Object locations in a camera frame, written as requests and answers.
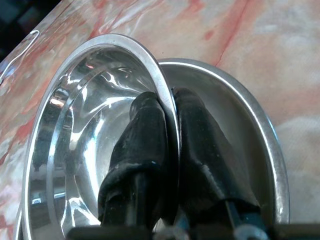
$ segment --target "bowl rim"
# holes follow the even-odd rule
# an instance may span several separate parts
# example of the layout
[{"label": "bowl rim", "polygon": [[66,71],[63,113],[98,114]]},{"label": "bowl rim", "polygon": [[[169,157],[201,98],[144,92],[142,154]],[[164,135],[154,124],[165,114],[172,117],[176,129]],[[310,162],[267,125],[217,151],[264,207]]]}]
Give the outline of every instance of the bowl rim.
[{"label": "bowl rim", "polygon": [[290,193],[289,182],[284,156],[280,142],[268,115],[258,103],[256,98],[233,76],[225,71],[202,61],[187,58],[163,58],[158,63],[164,66],[184,66],[202,71],[211,75],[229,88],[244,104],[258,126],[269,157],[269,168],[273,186],[273,221],[277,224],[290,222]]},{"label": "bowl rim", "polygon": [[46,104],[49,101],[52,93],[54,92],[57,85],[60,83],[58,77],[64,72],[66,67],[77,57],[81,56],[87,50],[94,47],[99,47],[101,45],[113,45],[115,47],[121,48],[131,55],[135,56],[146,68],[150,74],[156,93],[158,95],[158,100],[165,112],[166,122],[169,132],[171,133],[171,142],[173,144],[172,149],[173,154],[179,159],[180,156],[180,141],[179,141],[179,128],[177,120],[177,111],[174,104],[174,98],[171,89],[168,88],[164,74],[153,55],[139,42],[136,40],[121,34],[104,34],[84,42],[78,46],[60,65],[48,84],[46,91],[42,97],[42,100],[38,106],[35,120],[33,122],[32,132],[28,138],[27,149],[25,154],[25,165],[23,170],[23,182],[22,182],[22,195],[21,195],[21,211],[23,221],[23,236],[27,240],[32,240],[31,224],[29,219],[29,179],[30,170],[32,164],[32,157],[35,147],[35,140],[38,133],[38,127],[40,120],[42,118],[43,112],[45,110]]}]

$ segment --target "metal bowl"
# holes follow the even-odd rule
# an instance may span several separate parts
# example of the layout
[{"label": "metal bowl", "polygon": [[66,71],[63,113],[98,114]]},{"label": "metal bowl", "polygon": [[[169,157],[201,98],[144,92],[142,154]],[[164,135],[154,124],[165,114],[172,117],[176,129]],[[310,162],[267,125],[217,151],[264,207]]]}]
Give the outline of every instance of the metal bowl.
[{"label": "metal bowl", "polygon": [[143,46],[123,35],[101,35],[63,62],[40,103],[28,145],[22,203],[26,239],[64,239],[74,226],[100,224],[100,184],[129,123],[131,102],[145,91],[158,95],[171,152],[178,158],[171,90]]},{"label": "metal bowl", "polygon": [[234,77],[190,59],[159,61],[171,88],[195,91],[241,162],[266,224],[289,223],[287,171],[275,130],[257,100]]},{"label": "metal bowl", "polygon": [[[119,46],[122,41],[132,45]],[[246,172],[263,219],[287,223],[289,191],[283,156],[274,129],[254,97],[211,65],[187,59],[159,64],[170,87],[197,92],[216,118],[242,160],[239,167]],[[177,136],[172,97],[162,72],[144,48],[119,35],[94,38],[66,59],[40,104],[30,138],[22,202],[25,239],[63,239],[73,226],[99,224],[99,186],[138,94],[158,90],[170,114],[171,137]]]}]

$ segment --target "pink marble surface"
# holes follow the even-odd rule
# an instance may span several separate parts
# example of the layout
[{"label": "pink marble surface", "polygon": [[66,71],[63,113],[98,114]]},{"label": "pink marble surface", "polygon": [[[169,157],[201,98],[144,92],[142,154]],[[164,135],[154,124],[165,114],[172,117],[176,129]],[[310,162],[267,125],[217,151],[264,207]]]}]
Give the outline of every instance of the pink marble surface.
[{"label": "pink marble surface", "polygon": [[[276,127],[292,222],[320,222],[320,1],[64,0],[0,86],[0,239],[12,239],[27,139],[63,60],[98,35],[137,39],[156,58],[191,58],[233,75]],[[0,63],[0,72],[29,43]]]}]

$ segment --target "stainless steel bowl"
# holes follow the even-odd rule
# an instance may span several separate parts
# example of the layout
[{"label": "stainless steel bowl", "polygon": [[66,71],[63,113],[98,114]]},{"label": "stainless steel bowl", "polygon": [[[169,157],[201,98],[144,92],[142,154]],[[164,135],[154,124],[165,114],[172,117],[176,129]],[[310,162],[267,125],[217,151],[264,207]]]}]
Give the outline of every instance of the stainless steel bowl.
[{"label": "stainless steel bowl", "polygon": [[143,46],[123,35],[101,35],[63,62],[40,103],[28,146],[22,203],[26,239],[63,239],[74,226],[99,224],[100,184],[129,122],[131,102],[145,91],[158,95],[178,158],[171,91]]},{"label": "stainless steel bowl", "polygon": [[195,91],[242,160],[268,224],[289,223],[287,171],[275,130],[257,100],[235,78],[209,64],[164,59],[159,64],[171,88]]},{"label": "stainless steel bowl", "polygon": [[[246,172],[264,220],[287,223],[289,191],[282,153],[254,97],[211,65],[187,59],[159,64],[170,87],[197,92],[216,118],[242,160],[239,167]],[[175,109],[162,72],[144,48],[120,35],[94,38],[66,59],[40,104],[30,138],[22,201],[25,239],[63,239],[73,226],[99,224],[99,186],[138,94],[157,90],[170,115],[171,137],[177,136]]]}]

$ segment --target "marble countertop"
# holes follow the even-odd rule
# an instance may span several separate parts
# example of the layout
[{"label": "marble countertop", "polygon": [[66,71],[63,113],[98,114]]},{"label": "marble countertop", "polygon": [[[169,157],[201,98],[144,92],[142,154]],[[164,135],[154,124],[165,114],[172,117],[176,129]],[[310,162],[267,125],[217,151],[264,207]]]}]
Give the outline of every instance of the marble countertop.
[{"label": "marble countertop", "polygon": [[[64,59],[106,33],[158,58],[217,66],[257,98],[285,157],[292,222],[320,222],[320,1],[63,0],[0,86],[0,239],[12,239],[24,160],[41,98]],[[0,73],[31,41],[0,63]]]}]

